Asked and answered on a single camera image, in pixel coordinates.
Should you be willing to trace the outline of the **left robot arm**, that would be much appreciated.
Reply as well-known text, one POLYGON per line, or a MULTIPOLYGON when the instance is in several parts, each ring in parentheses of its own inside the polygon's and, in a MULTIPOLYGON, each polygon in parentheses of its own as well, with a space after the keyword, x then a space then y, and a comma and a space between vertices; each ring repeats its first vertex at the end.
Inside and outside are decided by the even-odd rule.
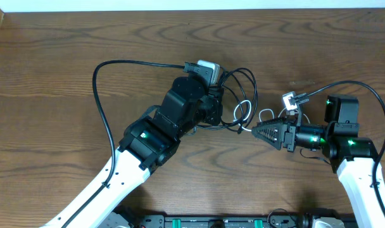
POLYGON ((180 139, 201 122, 218 124, 223 89, 215 76, 174 80, 153 117, 127 127, 118 148, 89 185, 46 227, 97 227, 137 186, 177 151, 180 139))

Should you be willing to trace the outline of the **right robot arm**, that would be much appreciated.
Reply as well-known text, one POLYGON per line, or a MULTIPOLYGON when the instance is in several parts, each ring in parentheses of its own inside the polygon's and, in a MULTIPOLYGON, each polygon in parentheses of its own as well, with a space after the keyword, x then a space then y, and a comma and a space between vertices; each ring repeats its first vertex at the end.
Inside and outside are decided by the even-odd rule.
POLYGON ((258 123, 251 133, 275 149, 321 150, 350 200, 359 227, 385 227, 385 183, 379 153, 371 139, 359 137, 356 97, 329 95, 326 126, 279 117, 258 123))

